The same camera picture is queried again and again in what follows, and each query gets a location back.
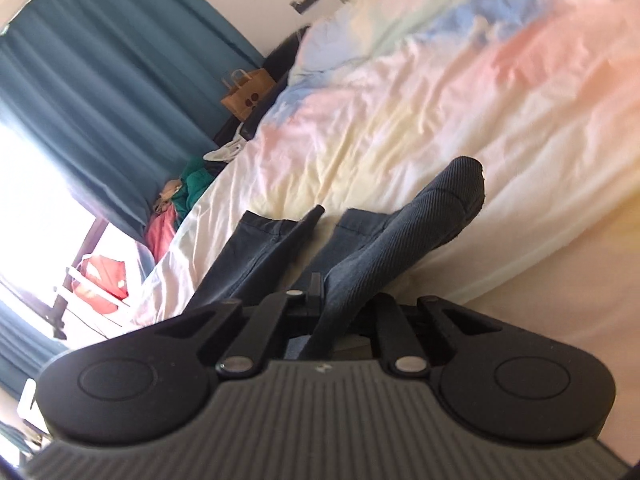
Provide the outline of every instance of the blue curtain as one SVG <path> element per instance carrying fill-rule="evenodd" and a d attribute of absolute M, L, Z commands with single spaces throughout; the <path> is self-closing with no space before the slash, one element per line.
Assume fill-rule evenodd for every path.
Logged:
<path fill-rule="evenodd" d="M 19 400 L 27 379 L 67 348 L 48 338 L 0 301 L 0 388 Z"/>
<path fill-rule="evenodd" d="M 33 0 L 0 37 L 0 121 L 142 240 L 164 183 L 216 148 L 222 76 L 261 62 L 205 0 Z"/>

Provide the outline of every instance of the bed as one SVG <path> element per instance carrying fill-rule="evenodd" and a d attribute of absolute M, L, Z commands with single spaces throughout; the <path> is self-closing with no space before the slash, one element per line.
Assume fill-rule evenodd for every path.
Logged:
<path fill-rule="evenodd" d="M 351 0 L 306 34 L 255 138 L 143 285 L 137 326 L 176 316 L 242 214 L 392 212 L 458 155 L 484 209 L 395 280 L 576 345 L 612 371 L 601 438 L 640 458 L 640 0 Z"/>

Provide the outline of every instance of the pants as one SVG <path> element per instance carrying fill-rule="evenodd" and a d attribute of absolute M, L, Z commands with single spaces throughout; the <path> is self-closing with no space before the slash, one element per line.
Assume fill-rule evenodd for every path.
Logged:
<path fill-rule="evenodd" d="M 311 337 L 302 349 L 298 342 L 300 352 L 290 349 L 288 355 L 327 357 L 336 338 L 373 295 L 425 254 L 453 240 L 483 202 L 482 165 L 462 156 L 395 213 L 347 210 L 293 285 L 305 290 L 311 273 L 320 272 L 325 301 Z M 300 222 L 245 213 L 187 308 L 229 297 L 259 303 L 274 291 L 323 212 L 316 206 Z"/>

